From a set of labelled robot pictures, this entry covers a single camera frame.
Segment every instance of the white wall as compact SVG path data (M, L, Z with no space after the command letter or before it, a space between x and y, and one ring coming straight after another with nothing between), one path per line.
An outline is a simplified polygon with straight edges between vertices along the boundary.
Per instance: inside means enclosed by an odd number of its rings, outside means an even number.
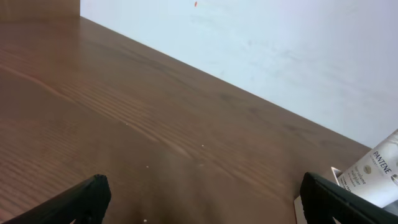
M398 128L396 0L81 0L81 15L373 147Z

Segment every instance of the pantene bottle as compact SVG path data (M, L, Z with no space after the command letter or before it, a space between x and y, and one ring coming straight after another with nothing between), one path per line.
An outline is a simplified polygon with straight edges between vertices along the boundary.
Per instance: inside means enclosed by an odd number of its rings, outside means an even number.
M398 200L398 130L337 179L344 189L378 207Z

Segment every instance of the wooden table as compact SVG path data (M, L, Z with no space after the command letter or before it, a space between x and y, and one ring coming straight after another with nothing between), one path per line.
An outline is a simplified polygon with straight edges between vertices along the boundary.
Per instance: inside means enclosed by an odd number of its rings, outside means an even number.
M369 151L83 18L0 24L0 105L2 221L99 173L105 223L295 223Z

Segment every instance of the brown wooden surface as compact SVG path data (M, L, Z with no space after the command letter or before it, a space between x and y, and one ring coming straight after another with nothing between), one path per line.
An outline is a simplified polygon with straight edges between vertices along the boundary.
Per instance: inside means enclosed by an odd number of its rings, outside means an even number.
M0 0L0 21L79 17L80 0Z
M100 173L106 223L295 223L369 150L86 19L0 33L1 220Z

